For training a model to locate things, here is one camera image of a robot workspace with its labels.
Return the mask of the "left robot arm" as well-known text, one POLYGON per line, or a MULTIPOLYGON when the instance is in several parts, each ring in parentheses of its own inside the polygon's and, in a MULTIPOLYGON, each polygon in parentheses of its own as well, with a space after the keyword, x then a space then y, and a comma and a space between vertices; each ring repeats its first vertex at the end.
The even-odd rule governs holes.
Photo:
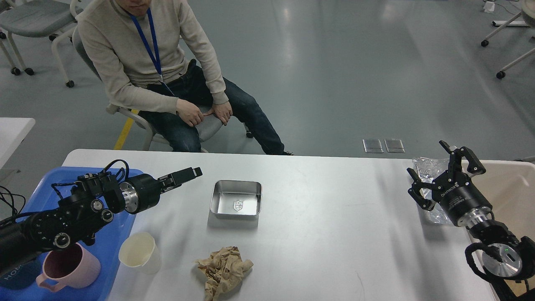
POLYGON ((128 164, 116 172, 110 171, 111 166, 113 162, 98 173, 65 183, 71 195, 61 196, 57 208, 1 221, 1 274, 79 241, 92 245, 96 232, 111 223, 114 214, 137 214, 155 207, 161 194, 202 175, 200 167, 189 167, 155 179, 146 173, 130 176, 128 164))

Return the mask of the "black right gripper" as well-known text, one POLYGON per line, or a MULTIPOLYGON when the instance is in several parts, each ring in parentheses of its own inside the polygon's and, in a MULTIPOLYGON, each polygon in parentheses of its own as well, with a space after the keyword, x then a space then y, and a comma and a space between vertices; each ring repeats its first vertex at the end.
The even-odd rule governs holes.
POLYGON ((444 140, 440 140, 439 144, 449 153, 447 170, 432 183, 426 183, 413 168, 407 168, 413 179, 409 195, 423 210, 433 210, 435 202, 439 203, 457 227, 473 227, 488 220, 492 205, 471 181, 473 176, 484 174, 487 170, 470 148, 464 146, 452 150, 444 140), (463 171, 463 158, 468 162, 467 173, 463 171), (432 200, 423 197, 422 189, 432 191, 432 200))

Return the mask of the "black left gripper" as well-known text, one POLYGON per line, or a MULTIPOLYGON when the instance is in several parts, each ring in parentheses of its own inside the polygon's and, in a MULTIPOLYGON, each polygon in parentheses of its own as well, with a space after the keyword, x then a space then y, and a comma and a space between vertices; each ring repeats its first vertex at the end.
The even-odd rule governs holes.
POLYGON ((129 177, 122 182, 122 196, 125 210, 137 214, 158 204, 160 194, 180 187, 182 184, 202 176, 200 167, 186 168, 154 179, 143 173, 129 177))

